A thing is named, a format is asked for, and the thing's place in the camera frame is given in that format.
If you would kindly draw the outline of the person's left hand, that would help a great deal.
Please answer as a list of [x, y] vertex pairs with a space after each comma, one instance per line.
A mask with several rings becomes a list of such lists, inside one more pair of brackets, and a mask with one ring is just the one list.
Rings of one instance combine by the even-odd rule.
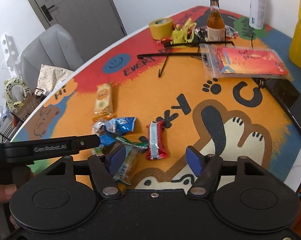
[[3, 204], [8, 203], [16, 191], [15, 184], [0, 185], [0, 231], [6, 232], [9, 229]]

